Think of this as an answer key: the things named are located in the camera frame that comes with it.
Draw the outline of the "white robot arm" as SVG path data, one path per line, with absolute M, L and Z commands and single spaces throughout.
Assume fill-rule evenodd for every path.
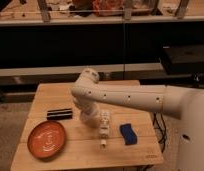
M 108 85 L 86 68 L 71 87 L 84 122 L 96 115 L 95 103 L 161 113 L 181 121 L 178 171 L 204 171 L 204 89 L 169 85 Z

